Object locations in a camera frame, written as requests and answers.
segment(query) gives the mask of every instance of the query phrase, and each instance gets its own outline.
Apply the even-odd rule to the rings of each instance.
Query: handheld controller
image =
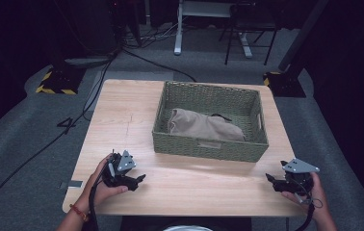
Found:
[[[285,180],[276,180],[266,173],[267,180],[273,183],[274,190],[293,193],[300,203],[310,203],[309,200],[303,200],[301,196],[309,194],[314,187],[310,172],[320,171],[320,169],[297,158],[289,163],[281,161],[281,164],[285,170]]]
[[[127,150],[123,151],[122,156],[119,153],[113,153],[102,173],[103,182],[108,187],[126,186],[128,190],[135,191],[138,184],[145,178],[145,174],[137,178],[125,174],[136,166]]]

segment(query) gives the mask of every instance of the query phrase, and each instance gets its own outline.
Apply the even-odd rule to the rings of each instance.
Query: chair leg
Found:
[[[223,38],[224,33],[226,32],[226,29],[227,29],[227,27],[224,27],[223,32],[221,33],[221,37],[219,38],[219,41],[221,41],[221,39]]]
[[[274,30],[272,41],[270,42],[269,51],[267,52],[267,57],[266,57],[266,60],[264,61],[264,65],[267,64],[267,60],[269,59],[270,52],[272,51],[273,43],[274,43],[274,39],[275,39],[275,34],[277,34],[277,30]]]
[[[264,34],[265,32],[264,31],[262,31],[261,33],[260,33],[260,35],[253,41],[253,43],[256,43],[262,36],[263,36],[263,34]]]
[[[227,64],[227,60],[229,59],[230,45],[232,43],[232,36],[233,36],[233,27],[230,28],[229,42],[227,44],[227,53],[226,53],[226,59],[224,60],[224,64]]]

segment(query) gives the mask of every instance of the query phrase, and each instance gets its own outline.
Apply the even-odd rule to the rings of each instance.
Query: chair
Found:
[[[222,39],[227,29],[230,30],[230,35],[224,64],[227,64],[227,60],[229,58],[233,34],[241,33],[242,35],[246,35],[246,33],[259,33],[260,35],[253,42],[254,44],[265,32],[270,31],[273,32],[270,45],[252,45],[253,47],[269,47],[266,60],[264,61],[264,65],[267,64],[270,52],[272,51],[275,35],[277,33],[277,26],[271,12],[263,0],[239,0],[236,4],[232,5],[230,7],[229,22],[224,28],[219,40]]]

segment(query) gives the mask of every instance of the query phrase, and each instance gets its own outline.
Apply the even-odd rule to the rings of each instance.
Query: basket handle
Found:
[[[221,149],[222,141],[213,141],[206,139],[195,139],[197,146],[199,147],[208,147],[208,148],[216,148]]]
[[[264,120],[263,120],[263,117],[261,116],[261,114],[258,114],[257,115],[257,122],[258,122],[258,131],[260,131],[261,129],[264,130]]]

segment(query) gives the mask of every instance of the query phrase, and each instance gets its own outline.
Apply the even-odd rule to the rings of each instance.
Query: wooden table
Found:
[[[265,173],[283,176],[280,161],[290,161],[289,143],[271,91],[264,86],[224,85],[259,90],[270,147],[257,163],[220,161],[155,153],[152,128],[164,82],[107,80],[84,140],[72,180],[83,187],[112,149],[127,149],[137,167],[127,175],[146,174],[134,192],[109,198],[96,208],[106,215],[291,217],[298,205],[273,190]],[[69,210],[83,188],[69,188]]]

